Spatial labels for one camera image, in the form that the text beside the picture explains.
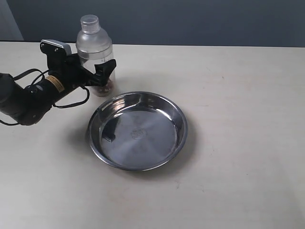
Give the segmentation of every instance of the white tabletop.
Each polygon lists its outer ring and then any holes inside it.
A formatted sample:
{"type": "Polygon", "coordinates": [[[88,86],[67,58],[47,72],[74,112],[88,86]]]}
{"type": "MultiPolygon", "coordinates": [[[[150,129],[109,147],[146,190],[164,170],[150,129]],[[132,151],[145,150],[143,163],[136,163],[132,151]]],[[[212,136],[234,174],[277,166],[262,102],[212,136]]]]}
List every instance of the white tabletop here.
{"type": "MultiPolygon", "coordinates": [[[[2,125],[0,228],[305,228],[305,49],[115,45],[114,55],[119,92],[180,106],[185,147],[147,172],[104,164],[85,140],[105,100],[95,96],[33,126],[2,125]]],[[[0,72],[29,68],[47,68],[38,43],[0,42],[0,72]]]]}

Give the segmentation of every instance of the clear plastic container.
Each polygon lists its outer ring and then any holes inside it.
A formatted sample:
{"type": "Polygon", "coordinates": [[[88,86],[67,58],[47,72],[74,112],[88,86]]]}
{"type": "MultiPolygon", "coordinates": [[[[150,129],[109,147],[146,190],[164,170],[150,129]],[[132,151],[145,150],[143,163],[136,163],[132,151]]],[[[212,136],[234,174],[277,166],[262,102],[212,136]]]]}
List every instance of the clear plastic container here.
{"type": "MultiPolygon", "coordinates": [[[[113,59],[112,40],[100,27],[99,18],[95,15],[85,15],[81,18],[81,31],[77,35],[76,48],[82,66],[92,73],[95,73],[95,64],[113,59]]],[[[114,83],[113,71],[107,85],[91,87],[91,91],[97,96],[105,97],[113,91],[114,83]]]]}

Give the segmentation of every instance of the stainless steel bowl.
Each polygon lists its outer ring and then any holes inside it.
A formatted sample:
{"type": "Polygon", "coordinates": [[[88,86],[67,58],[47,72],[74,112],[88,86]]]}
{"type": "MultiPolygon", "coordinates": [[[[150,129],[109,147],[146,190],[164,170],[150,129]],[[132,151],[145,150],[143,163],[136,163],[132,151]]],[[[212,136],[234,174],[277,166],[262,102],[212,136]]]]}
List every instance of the stainless steel bowl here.
{"type": "Polygon", "coordinates": [[[169,99],[130,92],[103,103],[89,122],[88,134],[92,150],[103,162],[145,171],[179,153],[187,137],[187,122],[169,99]]]}

